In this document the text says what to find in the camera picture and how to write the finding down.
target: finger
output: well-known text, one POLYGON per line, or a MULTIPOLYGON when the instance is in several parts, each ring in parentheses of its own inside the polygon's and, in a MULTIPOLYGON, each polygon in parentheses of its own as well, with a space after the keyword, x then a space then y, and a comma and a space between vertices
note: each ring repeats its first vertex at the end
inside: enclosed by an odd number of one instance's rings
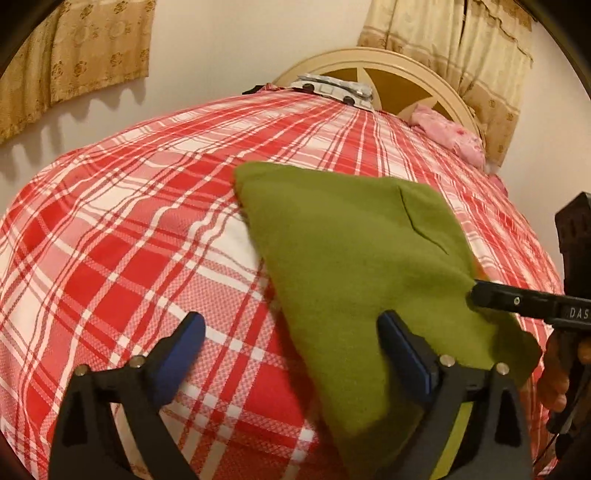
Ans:
POLYGON ((546 342, 546 355, 553 355, 558 357, 560 352, 560 345, 558 343, 558 332, 552 332, 550 338, 546 342))
POLYGON ((538 381, 537 387, 538 398, 544 407, 556 412, 564 410, 566 407, 566 395, 559 394, 554 390, 544 375, 538 381))
POLYGON ((560 360, 549 355, 544 357, 544 371, 542 372, 544 382, 559 394, 568 392, 570 380, 560 364, 560 360))
POLYGON ((591 364, 591 337, 587 337, 579 343, 579 360, 584 365, 591 364))

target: green felt cloth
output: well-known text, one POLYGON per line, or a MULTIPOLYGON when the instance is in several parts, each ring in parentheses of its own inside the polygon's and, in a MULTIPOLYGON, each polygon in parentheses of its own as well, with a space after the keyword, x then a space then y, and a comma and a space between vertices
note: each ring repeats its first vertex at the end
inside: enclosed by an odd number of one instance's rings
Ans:
MULTIPOLYGON (((475 266, 462 229, 431 187, 272 163, 236 168, 236 194, 265 260, 292 340, 317 388, 352 479, 369 479, 412 434, 405 399, 378 345, 393 309, 410 330, 470 367, 503 361, 522 385, 540 357, 510 315, 474 312, 475 266)), ((438 470, 447 473, 469 406, 438 470)))

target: plaid blanket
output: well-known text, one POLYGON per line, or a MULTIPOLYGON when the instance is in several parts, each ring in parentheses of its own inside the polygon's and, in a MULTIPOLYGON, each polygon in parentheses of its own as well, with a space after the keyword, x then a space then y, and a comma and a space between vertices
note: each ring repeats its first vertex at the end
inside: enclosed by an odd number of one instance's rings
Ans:
MULTIPOLYGON (((35 477, 73 368, 121 366, 197 310, 204 348, 161 416, 201 478, 346 478, 233 194, 250 160, 428 183, 490 278, 561 291, 502 191, 392 115, 283 90, 144 122, 60 157, 0 224, 0 430, 35 477)), ((519 321, 545 345, 548 327, 519 321)), ((548 440, 540 372, 523 393, 534 452, 548 440)))

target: beige curtain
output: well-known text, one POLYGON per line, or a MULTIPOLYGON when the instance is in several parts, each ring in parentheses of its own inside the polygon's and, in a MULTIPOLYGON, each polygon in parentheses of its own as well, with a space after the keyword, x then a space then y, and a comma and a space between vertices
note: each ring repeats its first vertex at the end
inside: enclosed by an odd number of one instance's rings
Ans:
POLYGON ((51 46, 60 8, 35 29, 0 79, 0 144, 36 122, 51 105, 51 46))
POLYGON ((532 65, 531 17, 513 0, 373 0, 359 45, 402 53, 447 80, 473 109, 489 164, 502 164, 532 65))
POLYGON ((51 106, 148 75, 155 0, 66 1, 0 79, 0 144, 51 106))

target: wall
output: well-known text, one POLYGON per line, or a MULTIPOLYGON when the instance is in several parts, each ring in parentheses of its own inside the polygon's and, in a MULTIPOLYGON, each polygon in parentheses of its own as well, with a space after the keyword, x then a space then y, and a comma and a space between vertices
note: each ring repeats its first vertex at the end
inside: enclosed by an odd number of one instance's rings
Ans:
POLYGON ((159 0, 150 76, 58 105, 0 146, 0 212, 58 155, 147 118, 239 95, 355 46, 371 0, 159 0))
POLYGON ((591 192, 591 100, 540 24, 534 24, 534 58, 499 175, 562 272, 554 214, 581 191, 591 192))

